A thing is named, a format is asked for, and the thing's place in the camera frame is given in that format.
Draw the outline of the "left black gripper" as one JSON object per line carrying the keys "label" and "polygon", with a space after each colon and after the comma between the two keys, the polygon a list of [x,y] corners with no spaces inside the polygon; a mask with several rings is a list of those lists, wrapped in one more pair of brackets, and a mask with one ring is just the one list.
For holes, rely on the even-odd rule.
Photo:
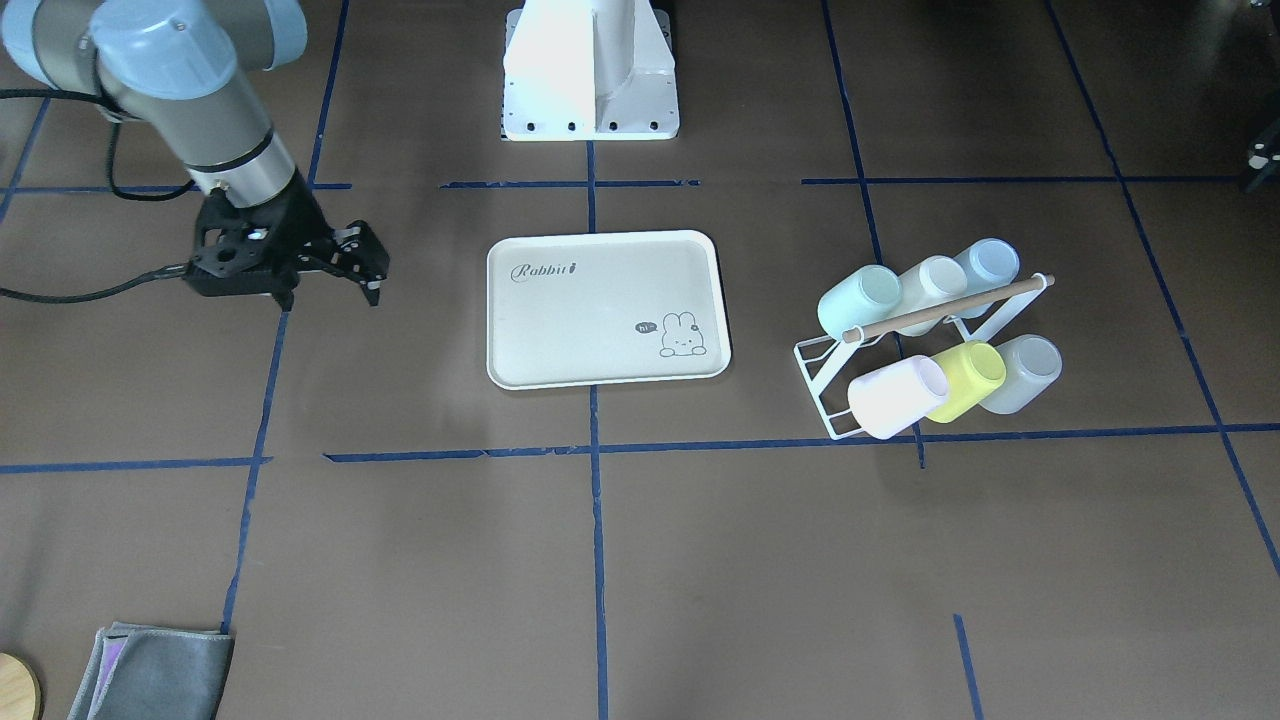
{"label": "left black gripper", "polygon": [[1240,191],[1256,191],[1277,173],[1279,168],[1279,120],[1271,120],[1254,133],[1251,140],[1245,169],[1240,173]]}

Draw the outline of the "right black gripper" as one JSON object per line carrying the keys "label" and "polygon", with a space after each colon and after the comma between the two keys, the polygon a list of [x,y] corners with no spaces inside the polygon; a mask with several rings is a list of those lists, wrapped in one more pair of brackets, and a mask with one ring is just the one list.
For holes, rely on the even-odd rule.
{"label": "right black gripper", "polygon": [[196,293],[266,293],[289,313],[302,270],[351,281],[367,305],[378,307],[390,254],[365,220],[334,229],[298,170],[282,192],[252,208],[236,206],[224,188],[206,195],[184,273]]}

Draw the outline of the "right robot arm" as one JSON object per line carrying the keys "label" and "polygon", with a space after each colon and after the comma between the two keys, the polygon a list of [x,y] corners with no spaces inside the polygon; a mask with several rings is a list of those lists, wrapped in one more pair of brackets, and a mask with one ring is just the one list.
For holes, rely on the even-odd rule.
{"label": "right robot arm", "polygon": [[367,222],[326,222],[250,82],[305,53],[297,1],[8,1],[3,46],[38,82],[5,99],[88,102],[120,128],[156,129],[204,197],[189,258],[106,290],[179,278],[204,297],[266,295],[289,311],[306,272],[379,305],[390,258]]}

